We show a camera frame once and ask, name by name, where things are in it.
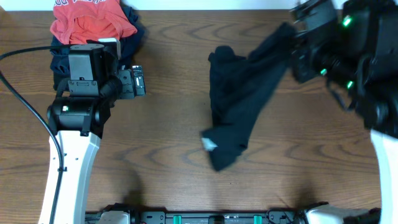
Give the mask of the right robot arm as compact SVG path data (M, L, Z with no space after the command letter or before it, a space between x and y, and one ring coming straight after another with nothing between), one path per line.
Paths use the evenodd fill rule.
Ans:
M348 0L338 11L331 0L310 0L291 10L304 30L295 36L292 70L304 83L324 77L344 88L345 111L356 112L369 130L379 167L381 206L370 210L318 203L299 211L296 223L397 222L397 2Z

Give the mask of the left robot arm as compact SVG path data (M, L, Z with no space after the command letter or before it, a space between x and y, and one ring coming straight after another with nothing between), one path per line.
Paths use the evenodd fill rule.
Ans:
M84 223L90 175L116 100L146 94L140 65L121 68L114 38L73 45L70 74L47 110L50 162L39 223Z

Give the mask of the black t-shirt white logo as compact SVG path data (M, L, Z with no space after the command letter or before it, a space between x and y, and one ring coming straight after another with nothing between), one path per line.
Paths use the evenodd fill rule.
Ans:
M212 126L201 132L201 141L215 171L232 165L248 148L260 112L290 67L295 33L283 23L246 57L228 45L209 54Z

